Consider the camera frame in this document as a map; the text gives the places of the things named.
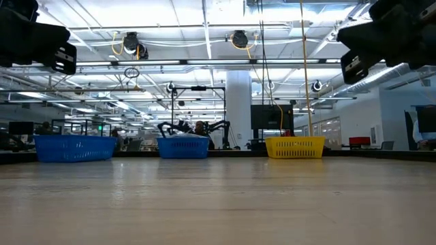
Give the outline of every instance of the metal frame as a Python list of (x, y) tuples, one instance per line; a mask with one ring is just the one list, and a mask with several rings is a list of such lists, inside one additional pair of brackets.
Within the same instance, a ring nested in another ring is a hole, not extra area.
[(217, 91), (218, 90), (222, 90), (224, 92), (224, 97), (219, 96), (219, 101), (222, 100), (224, 102), (224, 106), (223, 109), (224, 110), (224, 120), (226, 119), (226, 102), (225, 102), (225, 88), (224, 87), (206, 87), (206, 86), (192, 86), (191, 88), (177, 88), (177, 87), (173, 87), (171, 89), (171, 124), (174, 124), (174, 102), (176, 101), (176, 98), (174, 98), (174, 94), (176, 91), (182, 91), (182, 93), (184, 93), (187, 89), (190, 89), (191, 91), (198, 91), (199, 89), (201, 89), (201, 91), (203, 90), (212, 90), (213, 92), (215, 92), (216, 95), (218, 95)]
[(52, 130), (53, 130), (53, 126), (55, 125), (55, 123), (69, 123), (71, 126), (71, 131), (73, 131), (73, 126), (74, 125), (80, 125), (80, 134), (83, 134), (83, 127), (84, 127), (84, 134), (88, 135), (88, 126), (102, 126), (102, 132), (100, 133), (100, 135), (103, 137), (103, 128), (104, 126), (109, 125), (109, 137), (112, 136), (112, 125), (110, 123), (104, 123), (104, 122), (99, 122), (99, 121), (95, 121), (95, 120), (89, 120), (89, 119), (81, 119), (84, 120), (84, 124), (83, 123), (78, 123), (78, 122), (74, 122), (74, 120), (69, 120), (69, 119), (52, 119)]

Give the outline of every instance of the yellow basket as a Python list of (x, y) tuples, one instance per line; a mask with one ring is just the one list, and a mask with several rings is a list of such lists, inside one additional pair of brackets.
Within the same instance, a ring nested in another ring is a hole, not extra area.
[(320, 159), (325, 137), (270, 137), (266, 138), (268, 156), (275, 159)]

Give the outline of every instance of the black monitor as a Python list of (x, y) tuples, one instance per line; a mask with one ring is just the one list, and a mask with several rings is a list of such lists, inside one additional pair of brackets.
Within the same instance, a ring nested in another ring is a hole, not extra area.
[(9, 134), (33, 135), (33, 122), (9, 122)]
[(420, 133), (436, 132), (436, 106), (416, 108)]
[[(280, 105), (283, 110), (281, 129), (294, 129), (294, 111), (292, 105)], [(281, 110), (277, 105), (252, 105), (251, 129), (280, 129)]]

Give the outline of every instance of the man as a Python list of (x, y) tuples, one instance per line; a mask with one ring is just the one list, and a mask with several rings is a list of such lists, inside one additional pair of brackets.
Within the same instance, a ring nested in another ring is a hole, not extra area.
[(121, 149), (123, 148), (124, 140), (121, 137), (121, 135), (119, 135), (118, 130), (116, 129), (112, 130), (112, 137), (116, 138), (115, 151), (116, 152), (121, 151)]
[(436, 133), (420, 133), (418, 120), (414, 123), (414, 140), (418, 144), (418, 150), (432, 150), (429, 140), (436, 140)]
[(50, 128), (50, 123), (49, 122), (43, 122), (42, 126), (37, 128), (35, 133), (37, 135), (52, 135), (53, 131)]
[(215, 144), (213, 143), (211, 136), (204, 130), (204, 123), (202, 121), (198, 121), (196, 123), (196, 129), (194, 131), (196, 135), (204, 136), (209, 138), (209, 150), (215, 149)]

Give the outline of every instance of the chair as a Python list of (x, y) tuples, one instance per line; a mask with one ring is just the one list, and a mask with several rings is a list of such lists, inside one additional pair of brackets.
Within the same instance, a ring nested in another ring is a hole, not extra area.
[(394, 150), (394, 143), (395, 142), (383, 142), (381, 143), (380, 150)]
[(127, 150), (128, 152), (137, 152), (140, 151), (141, 149), (141, 143), (142, 140), (132, 140), (129, 145), (127, 146)]

